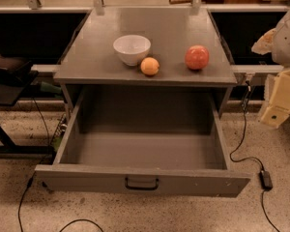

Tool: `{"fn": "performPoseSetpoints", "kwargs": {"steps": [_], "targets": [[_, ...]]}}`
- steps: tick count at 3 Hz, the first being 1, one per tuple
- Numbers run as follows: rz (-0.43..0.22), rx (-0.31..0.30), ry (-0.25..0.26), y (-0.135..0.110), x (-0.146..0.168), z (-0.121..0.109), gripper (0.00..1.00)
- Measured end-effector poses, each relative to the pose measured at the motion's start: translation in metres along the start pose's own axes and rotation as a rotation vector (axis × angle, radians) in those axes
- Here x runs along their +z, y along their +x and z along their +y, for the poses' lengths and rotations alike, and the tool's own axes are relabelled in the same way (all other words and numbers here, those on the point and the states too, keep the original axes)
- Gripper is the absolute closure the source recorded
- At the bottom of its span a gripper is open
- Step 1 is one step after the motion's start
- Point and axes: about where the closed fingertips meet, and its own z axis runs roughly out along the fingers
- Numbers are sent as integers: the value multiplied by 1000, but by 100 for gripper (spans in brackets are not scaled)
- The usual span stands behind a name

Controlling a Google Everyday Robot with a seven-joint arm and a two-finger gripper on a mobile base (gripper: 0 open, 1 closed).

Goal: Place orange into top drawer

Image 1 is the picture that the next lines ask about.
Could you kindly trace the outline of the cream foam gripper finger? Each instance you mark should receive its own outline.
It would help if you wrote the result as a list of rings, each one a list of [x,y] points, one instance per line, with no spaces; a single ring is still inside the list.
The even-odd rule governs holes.
[[[252,46],[251,51],[260,55],[265,55],[267,53],[270,53],[273,49],[273,39],[274,39],[275,32],[276,32],[276,29],[271,29],[268,32],[266,32]]]
[[[265,81],[264,102],[259,121],[277,129],[290,116],[290,69],[277,75],[269,74]]]

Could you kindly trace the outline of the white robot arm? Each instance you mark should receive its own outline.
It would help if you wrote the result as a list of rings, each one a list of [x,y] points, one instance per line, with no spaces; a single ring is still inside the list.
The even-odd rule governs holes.
[[[271,53],[272,60],[283,67],[276,76],[269,75],[266,79],[266,101],[259,117],[262,124],[277,129],[290,116],[290,9],[251,51],[261,55]]]

